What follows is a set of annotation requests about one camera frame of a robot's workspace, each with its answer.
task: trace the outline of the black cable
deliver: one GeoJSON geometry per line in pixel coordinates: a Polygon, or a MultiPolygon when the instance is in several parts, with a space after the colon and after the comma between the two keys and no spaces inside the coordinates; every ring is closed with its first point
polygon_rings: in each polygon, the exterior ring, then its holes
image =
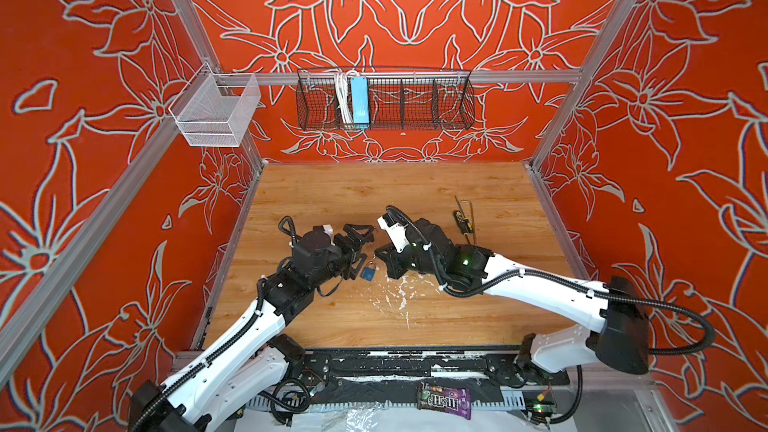
{"type": "Polygon", "coordinates": [[[596,291],[592,288],[572,282],[564,277],[560,277],[559,275],[554,275],[554,274],[550,274],[549,272],[544,272],[544,271],[531,269],[531,268],[526,268],[524,274],[521,273],[520,269],[504,272],[503,274],[499,275],[493,280],[490,280],[485,284],[466,292],[456,292],[455,290],[447,287],[446,287],[446,292],[452,295],[453,297],[467,298],[467,297],[471,297],[473,295],[479,294],[480,292],[483,292],[485,290],[488,290],[494,285],[504,282],[508,278],[522,277],[523,275],[532,275],[534,277],[545,278],[549,281],[556,282],[560,285],[564,285],[565,287],[572,288],[573,290],[577,292],[581,292],[582,294],[586,294],[589,291],[593,291],[595,297],[603,298],[610,302],[623,302],[626,304],[643,305],[646,307],[660,308],[663,310],[672,311],[672,312],[675,312],[676,314],[682,314],[696,321],[699,325],[701,325],[701,328],[704,330],[704,336],[702,337],[702,339],[694,344],[686,345],[683,347],[674,347],[674,348],[651,348],[651,349],[648,349],[648,354],[651,354],[651,355],[694,354],[701,350],[705,350],[707,347],[711,346],[713,342],[715,342],[716,332],[712,324],[708,320],[706,320],[706,318],[703,315],[697,314],[696,312],[691,311],[685,307],[681,307],[676,304],[669,304],[667,302],[661,302],[661,301],[657,301],[649,298],[635,298],[635,297],[629,297],[627,295],[611,294],[609,292],[596,291]]]}
{"type": "Polygon", "coordinates": [[[285,229],[282,227],[283,222],[287,222],[288,223],[288,230],[290,232],[289,235],[290,235],[290,243],[291,243],[291,245],[296,245],[296,243],[299,241],[299,239],[296,237],[296,227],[293,225],[292,217],[291,216],[285,216],[277,224],[277,228],[281,232],[285,231],[285,229]]]}
{"type": "Polygon", "coordinates": [[[324,294],[324,293],[323,293],[323,292],[320,290],[320,286],[319,286],[319,285],[318,285],[317,287],[315,287],[315,290],[317,290],[317,294],[318,294],[319,296],[321,296],[321,297],[330,297],[330,296],[331,296],[331,295],[332,295],[332,294],[333,294],[333,293],[334,293],[334,292],[335,292],[335,291],[336,291],[336,290],[339,288],[339,286],[341,285],[341,283],[342,283],[342,282],[344,282],[344,279],[343,279],[343,278],[342,278],[342,279],[340,279],[340,280],[339,280],[339,283],[338,283],[338,284],[336,284],[336,286],[335,286],[334,288],[332,288],[332,289],[331,289],[331,292],[328,292],[327,294],[324,294]]]}
{"type": "MultiPolygon", "coordinates": [[[[386,210],[395,216],[397,216],[400,220],[405,222],[407,225],[413,227],[413,229],[416,231],[418,236],[421,238],[421,240],[424,241],[424,244],[427,245],[430,243],[430,241],[427,240],[427,237],[424,236],[422,231],[418,229],[416,224],[413,223],[413,221],[410,219],[409,216],[406,215],[405,212],[400,210],[398,207],[395,206],[387,206],[386,210]]],[[[440,269],[437,268],[437,259],[435,258],[435,251],[432,250],[432,247],[429,247],[427,249],[427,252],[429,254],[429,261],[432,263],[432,268],[435,270],[435,276],[437,277],[437,283],[440,285],[443,285],[447,282],[446,278],[442,276],[442,273],[440,273],[440,269]]]]}
{"type": "Polygon", "coordinates": [[[288,420],[290,420],[290,418],[292,417],[291,414],[300,414],[306,411],[308,408],[310,408],[310,390],[306,388],[306,386],[301,380],[296,378],[288,378],[281,382],[278,382],[277,385],[275,386],[273,394],[270,394],[266,390],[262,390],[261,392],[259,392],[259,395],[270,402],[270,412],[272,413],[275,420],[277,420],[283,425],[286,425],[288,420]],[[288,404],[284,400],[281,400],[277,397],[278,393],[280,392],[280,389],[289,384],[295,385],[300,389],[296,393],[302,397],[302,401],[297,406],[288,404]],[[288,412],[286,413],[286,412],[279,411],[276,408],[276,406],[278,405],[281,406],[283,409],[287,410],[288,412]]]}
{"type": "MultiPolygon", "coordinates": [[[[562,414],[561,416],[558,416],[556,418],[550,418],[549,423],[550,424],[561,424],[565,422],[566,420],[573,417],[573,414],[576,413],[576,409],[578,408],[579,404],[581,403],[581,394],[584,391],[584,376],[581,372],[581,365],[576,366],[576,397],[574,398],[574,402],[571,404],[571,408],[568,409],[568,411],[565,414],[562,414]]],[[[545,418],[536,417],[535,415],[532,415],[530,417],[530,421],[534,424],[546,424],[547,420],[545,418]]]]}
{"type": "Polygon", "coordinates": [[[237,342],[241,337],[245,335],[245,332],[250,330],[250,328],[254,325],[254,322],[256,322],[256,319],[258,319],[258,317],[261,315],[261,308],[264,306],[265,282],[266,279],[262,278],[256,283],[256,310],[250,316],[248,322],[245,322],[245,325],[243,325],[243,327],[241,327],[240,330],[235,333],[235,335],[230,337],[216,350],[206,355],[204,361],[199,362],[197,365],[192,367],[192,369],[189,369],[178,380],[166,387],[162,392],[159,393],[158,396],[152,399],[152,401],[147,404],[147,407],[144,408],[144,411],[136,420],[134,426],[131,427],[130,432],[138,432],[138,430],[144,425],[144,422],[146,422],[158,410],[160,405],[163,403],[163,400],[167,399],[173,392],[178,390],[178,388],[184,385],[189,379],[192,379],[195,375],[197,375],[198,372],[205,369],[206,367],[209,367],[217,357],[222,355],[228,348],[232,347],[232,344],[237,342]]]}

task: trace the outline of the purple candy package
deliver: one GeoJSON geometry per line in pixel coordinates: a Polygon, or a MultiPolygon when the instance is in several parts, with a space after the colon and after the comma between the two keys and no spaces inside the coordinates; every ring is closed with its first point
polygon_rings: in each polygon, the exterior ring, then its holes
{"type": "Polygon", "coordinates": [[[418,386],[416,408],[447,412],[466,420],[472,416],[472,401],[468,389],[451,389],[424,382],[418,386]]]}

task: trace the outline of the white cable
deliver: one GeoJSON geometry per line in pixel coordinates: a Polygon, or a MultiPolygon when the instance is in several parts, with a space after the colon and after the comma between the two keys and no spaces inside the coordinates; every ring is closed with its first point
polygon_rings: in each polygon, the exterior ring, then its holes
{"type": "Polygon", "coordinates": [[[349,105],[347,105],[347,97],[350,92],[350,77],[360,75],[356,70],[350,70],[346,73],[338,71],[333,76],[333,80],[336,83],[336,98],[339,101],[339,109],[341,111],[341,120],[345,124],[354,123],[352,117],[352,111],[349,105]]]}

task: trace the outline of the white wire basket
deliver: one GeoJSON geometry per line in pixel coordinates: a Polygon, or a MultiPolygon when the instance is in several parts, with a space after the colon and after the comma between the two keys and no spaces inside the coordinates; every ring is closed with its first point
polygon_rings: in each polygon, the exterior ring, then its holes
{"type": "Polygon", "coordinates": [[[171,106],[170,113],[189,145],[238,147],[261,100],[259,83],[252,74],[237,95],[238,90],[219,86],[216,75],[203,65],[171,106]]]}

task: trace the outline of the wire mesh basket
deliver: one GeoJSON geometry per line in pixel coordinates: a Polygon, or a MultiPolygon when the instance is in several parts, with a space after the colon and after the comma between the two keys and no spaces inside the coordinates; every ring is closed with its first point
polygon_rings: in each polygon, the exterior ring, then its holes
{"type": "MultiPolygon", "coordinates": [[[[298,71],[296,114],[303,130],[462,130],[475,123],[475,90],[468,70],[404,70],[388,67],[359,72],[367,78],[367,122],[345,122],[336,93],[336,74],[352,70],[298,71]]],[[[347,78],[347,105],[352,94],[347,78]]]]}
{"type": "Polygon", "coordinates": [[[241,91],[220,86],[218,75],[204,64],[169,108],[191,146],[238,147],[261,100],[255,75],[241,91]]]}

